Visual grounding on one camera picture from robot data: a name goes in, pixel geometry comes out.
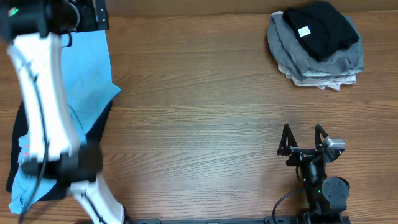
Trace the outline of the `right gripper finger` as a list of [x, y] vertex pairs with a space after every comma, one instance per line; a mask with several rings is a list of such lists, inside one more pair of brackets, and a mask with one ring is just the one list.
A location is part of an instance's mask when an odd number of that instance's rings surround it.
[[326, 139], [329, 135], [319, 124], [315, 126], [314, 130], [315, 130], [315, 146], [317, 149], [320, 149], [322, 147], [321, 137]]
[[282, 137], [277, 150], [277, 154], [280, 156], [289, 156], [293, 154], [297, 148], [298, 145], [294, 138], [292, 130], [290, 129], [290, 126], [288, 124], [285, 124], [282, 131]]

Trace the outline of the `black t-shirt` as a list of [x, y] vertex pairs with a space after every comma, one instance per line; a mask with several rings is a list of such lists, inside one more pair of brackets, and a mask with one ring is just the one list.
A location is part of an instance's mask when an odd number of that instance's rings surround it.
[[345, 16], [325, 1], [289, 8], [282, 18], [293, 30], [299, 44], [317, 61], [359, 41], [359, 35]]

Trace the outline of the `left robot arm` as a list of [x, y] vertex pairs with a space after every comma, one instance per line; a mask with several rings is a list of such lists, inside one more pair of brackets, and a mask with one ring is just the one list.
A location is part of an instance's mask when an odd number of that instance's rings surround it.
[[1, 39], [18, 76], [10, 210], [72, 195], [91, 223], [129, 223], [103, 176], [113, 98], [105, 0], [1, 2]]

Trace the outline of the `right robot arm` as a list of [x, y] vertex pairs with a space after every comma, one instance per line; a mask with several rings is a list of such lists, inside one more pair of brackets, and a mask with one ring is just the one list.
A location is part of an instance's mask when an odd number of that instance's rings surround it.
[[308, 208], [297, 212], [297, 223], [348, 223], [342, 216], [347, 209], [349, 183], [341, 177], [329, 177], [326, 165], [339, 158], [346, 149], [341, 138], [332, 138], [318, 124], [314, 128], [315, 147], [300, 148], [288, 124], [284, 125], [277, 150], [287, 156], [286, 165], [295, 168], [296, 177], [303, 183]]

